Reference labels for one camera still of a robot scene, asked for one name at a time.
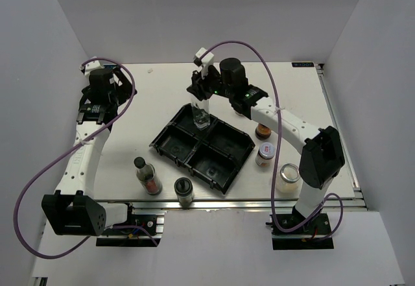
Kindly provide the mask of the clear glass oil bottle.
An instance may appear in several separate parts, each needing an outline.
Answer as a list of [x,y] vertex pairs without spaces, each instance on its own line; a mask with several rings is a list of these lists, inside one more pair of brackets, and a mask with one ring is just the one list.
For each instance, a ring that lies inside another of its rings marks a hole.
[[191,109],[193,114],[193,122],[199,130],[204,130],[210,126],[209,101],[198,100],[191,95]]

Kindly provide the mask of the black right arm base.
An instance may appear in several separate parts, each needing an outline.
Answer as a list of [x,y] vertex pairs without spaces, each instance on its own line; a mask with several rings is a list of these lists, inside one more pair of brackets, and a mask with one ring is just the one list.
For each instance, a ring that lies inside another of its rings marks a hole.
[[273,250],[332,250],[331,225],[326,213],[321,213],[301,228],[285,233],[279,230],[272,217],[265,223],[271,230]]

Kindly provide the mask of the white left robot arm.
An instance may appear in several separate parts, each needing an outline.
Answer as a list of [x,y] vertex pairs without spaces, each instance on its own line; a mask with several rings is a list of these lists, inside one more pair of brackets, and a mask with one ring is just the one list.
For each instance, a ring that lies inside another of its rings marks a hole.
[[100,236],[115,225],[131,233],[137,217],[126,204],[102,204],[94,199],[94,183],[111,121],[118,108],[136,93],[119,66],[88,71],[89,84],[82,90],[77,115],[75,151],[53,194],[41,206],[57,235]]

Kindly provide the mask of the red-label black-cap bottle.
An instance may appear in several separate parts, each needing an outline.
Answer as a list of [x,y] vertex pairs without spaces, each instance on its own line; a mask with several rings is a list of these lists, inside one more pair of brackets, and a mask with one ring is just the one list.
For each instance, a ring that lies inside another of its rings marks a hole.
[[162,191],[162,183],[156,174],[154,166],[147,163],[144,158],[136,157],[134,159],[136,167],[136,176],[145,191],[150,195],[160,194]]

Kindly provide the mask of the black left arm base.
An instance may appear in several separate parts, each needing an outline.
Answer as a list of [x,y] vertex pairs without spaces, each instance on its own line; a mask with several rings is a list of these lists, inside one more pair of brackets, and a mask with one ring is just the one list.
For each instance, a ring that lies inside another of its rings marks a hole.
[[128,204],[127,220],[104,230],[96,238],[97,247],[157,247],[164,227],[164,212]]

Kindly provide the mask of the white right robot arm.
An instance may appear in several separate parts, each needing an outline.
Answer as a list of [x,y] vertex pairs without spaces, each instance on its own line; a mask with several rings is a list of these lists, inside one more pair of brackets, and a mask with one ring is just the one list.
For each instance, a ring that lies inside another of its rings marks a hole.
[[206,57],[196,57],[200,67],[187,91],[199,101],[218,95],[227,98],[239,114],[271,129],[300,154],[299,174],[303,185],[293,207],[293,225],[300,233],[316,226],[327,189],[345,164],[340,134],[332,126],[318,128],[280,107],[267,92],[249,84],[241,61],[227,58],[215,67]]

